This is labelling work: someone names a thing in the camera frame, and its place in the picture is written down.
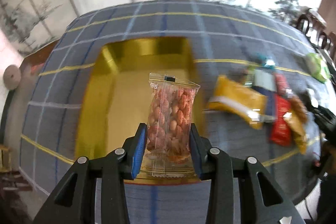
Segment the clear bag brown snacks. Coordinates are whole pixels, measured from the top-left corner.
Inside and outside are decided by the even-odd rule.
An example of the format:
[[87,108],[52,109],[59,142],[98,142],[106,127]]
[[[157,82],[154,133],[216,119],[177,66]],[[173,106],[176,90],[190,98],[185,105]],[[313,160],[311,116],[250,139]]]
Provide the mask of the clear bag brown snacks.
[[291,107],[292,107],[293,111],[296,113],[299,120],[302,123],[306,123],[307,122],[307,108],[302,103],[300,98],[297,95],[292,95],[289,98],[289,101],[290,101],[290,104],[291,104]]

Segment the yellow patterned snack bag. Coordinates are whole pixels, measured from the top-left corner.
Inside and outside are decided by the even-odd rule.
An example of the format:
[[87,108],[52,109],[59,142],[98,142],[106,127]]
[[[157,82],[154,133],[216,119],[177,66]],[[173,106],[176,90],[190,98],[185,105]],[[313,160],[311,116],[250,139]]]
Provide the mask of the yellow patterned snack bag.
[[293,140],[300,154],[305,155],[307,150],[307,136],[302,122],[296,113],[292,111],[285,113],[283,119],[293,132]]

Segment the clear bag of peanuts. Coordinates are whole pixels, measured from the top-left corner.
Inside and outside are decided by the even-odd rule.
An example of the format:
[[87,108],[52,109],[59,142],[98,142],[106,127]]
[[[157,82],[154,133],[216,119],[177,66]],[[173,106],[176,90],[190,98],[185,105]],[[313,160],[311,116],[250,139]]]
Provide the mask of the clear bag of peanuts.
[[150,73],[153,99],[147,120],[144,169],[153,177],[178,178],[193,173],[190,127],[200,86],[190,80]]

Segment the red snack packet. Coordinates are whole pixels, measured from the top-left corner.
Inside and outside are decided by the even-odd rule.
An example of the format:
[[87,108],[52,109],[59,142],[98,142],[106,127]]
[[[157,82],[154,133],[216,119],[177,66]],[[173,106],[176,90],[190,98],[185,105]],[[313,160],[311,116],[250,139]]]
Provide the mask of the red snack packet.
[[276,121],[273,123],[270,141],[288,147],[291,145],[291,129],[284,121],[283,116],[290,110],[290,103],[278,94],[275,95],[274,102],[276,106]]

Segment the pink white patterned packet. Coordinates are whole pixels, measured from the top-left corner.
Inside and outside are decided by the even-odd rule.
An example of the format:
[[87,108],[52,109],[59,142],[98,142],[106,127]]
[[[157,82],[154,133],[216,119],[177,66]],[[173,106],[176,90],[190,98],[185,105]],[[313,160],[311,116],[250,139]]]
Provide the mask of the pink white patterned packet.
[[280,73],[275,73],[274,76],[276,80],[277,93],[280,96],[283,96],[286,94],[286,91],[290,89],[288,82],[285,76]]

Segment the yellow snack bag white stripe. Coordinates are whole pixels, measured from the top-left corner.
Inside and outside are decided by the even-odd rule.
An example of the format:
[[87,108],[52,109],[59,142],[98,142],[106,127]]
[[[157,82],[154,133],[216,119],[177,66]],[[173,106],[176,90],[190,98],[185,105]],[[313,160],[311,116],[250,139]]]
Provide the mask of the yellow snack bag white stripe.
[[220,75],[214,88],[213,96],[207,103],[210,110],[226,111],[243,118],[249,126],[262,128],[262,116],[266,110],[266,96]]

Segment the navy and mint snack packet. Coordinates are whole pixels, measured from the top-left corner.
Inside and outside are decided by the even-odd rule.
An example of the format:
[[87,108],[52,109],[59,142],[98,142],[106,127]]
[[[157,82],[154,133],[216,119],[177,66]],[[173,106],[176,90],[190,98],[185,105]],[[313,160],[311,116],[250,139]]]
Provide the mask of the navy and mint snack packet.
[[276,83],[274,75],[266,70],[256,69],[252,89],[266,96],[264,122],[274,123],[276,121]]

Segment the red gold toffee tin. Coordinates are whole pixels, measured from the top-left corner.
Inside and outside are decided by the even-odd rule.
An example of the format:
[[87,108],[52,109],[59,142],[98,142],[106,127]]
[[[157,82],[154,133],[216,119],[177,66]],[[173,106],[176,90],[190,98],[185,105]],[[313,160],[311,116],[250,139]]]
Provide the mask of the red gold toffee tin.
[[150,73],[199,83],[189,40],[151,37],[102,46],[81,106],[76,157],[103,157],[148,121],[153,99]]

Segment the green tissue pack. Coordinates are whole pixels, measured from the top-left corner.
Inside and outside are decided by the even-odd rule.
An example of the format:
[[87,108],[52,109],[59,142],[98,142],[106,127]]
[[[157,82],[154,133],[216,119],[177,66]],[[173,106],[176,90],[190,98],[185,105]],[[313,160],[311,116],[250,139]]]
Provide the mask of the green tissue pack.
[[321,83],[325,83],[331,77],[327,63],[318,53],[308,53],[305,56],[306,66],[310,75]]

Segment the teal candy wrapper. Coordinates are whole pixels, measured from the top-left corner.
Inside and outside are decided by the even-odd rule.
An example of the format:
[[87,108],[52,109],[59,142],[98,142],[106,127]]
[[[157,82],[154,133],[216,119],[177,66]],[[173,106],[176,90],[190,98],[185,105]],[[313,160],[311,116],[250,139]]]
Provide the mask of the teal candy wrapper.
[[275,69],[275,62],[272,59],[271,56],[265,56],[262,55],[260,53],[257,54],[257,62],[265,69],[270,69],[270,70],[274,70]]

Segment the green small snack packet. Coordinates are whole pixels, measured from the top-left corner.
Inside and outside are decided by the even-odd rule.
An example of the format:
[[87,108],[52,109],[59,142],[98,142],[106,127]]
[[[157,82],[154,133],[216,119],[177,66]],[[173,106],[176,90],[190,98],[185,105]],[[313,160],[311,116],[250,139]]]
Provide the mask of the green small snack packet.
[[255,81],[257,69],[254,67],[248,67],[243,72],[242,84],[244,86],[253,86]]

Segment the dark wooden chair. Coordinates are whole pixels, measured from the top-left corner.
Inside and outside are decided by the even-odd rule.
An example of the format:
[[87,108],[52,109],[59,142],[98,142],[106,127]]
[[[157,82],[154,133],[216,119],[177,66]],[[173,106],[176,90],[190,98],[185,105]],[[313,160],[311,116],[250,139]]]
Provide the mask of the dark wooden chair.
[[291,10],[290,24],[302,32],[313,48],[326,50],[335,59],[335,32],[327,33],[327,22],[318,12],[306,6]]

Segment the blue plaid tablecloth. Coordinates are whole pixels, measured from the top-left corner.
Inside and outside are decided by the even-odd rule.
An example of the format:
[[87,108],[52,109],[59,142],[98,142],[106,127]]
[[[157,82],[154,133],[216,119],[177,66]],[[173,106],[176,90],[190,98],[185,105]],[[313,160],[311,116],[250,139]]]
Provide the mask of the blue plaid tablecloth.
[[304,223],[329,71],[293,27],[151,1],[75,19],[27,104],[34,223]]

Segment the wooden stool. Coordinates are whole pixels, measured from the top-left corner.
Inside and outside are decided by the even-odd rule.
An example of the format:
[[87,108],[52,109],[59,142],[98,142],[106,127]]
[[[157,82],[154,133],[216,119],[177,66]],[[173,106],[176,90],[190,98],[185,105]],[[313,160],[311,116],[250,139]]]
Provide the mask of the wooden stool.
[[11,164],[11,148],[1,144],[1,192],[30,192],[31,185]]

